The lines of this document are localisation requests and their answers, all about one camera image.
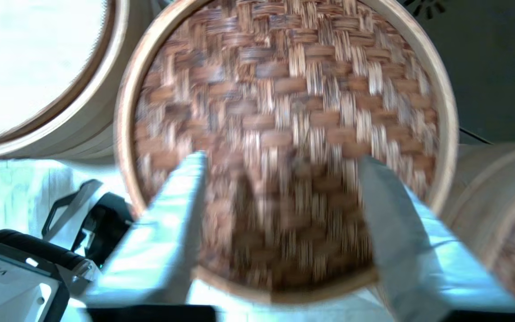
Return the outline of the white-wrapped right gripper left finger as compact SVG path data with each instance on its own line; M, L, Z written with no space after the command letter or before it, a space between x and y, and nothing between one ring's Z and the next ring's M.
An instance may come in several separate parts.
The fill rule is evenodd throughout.
M207 175L205 152L182 159L116 247L102 277L87 289L87 307L186 301L202 240Z

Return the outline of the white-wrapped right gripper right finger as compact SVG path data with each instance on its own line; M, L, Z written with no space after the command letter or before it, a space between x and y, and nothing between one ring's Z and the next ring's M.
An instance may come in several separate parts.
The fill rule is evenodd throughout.
M358 165L364 218L398 322L515 322L515 298L384 163Z

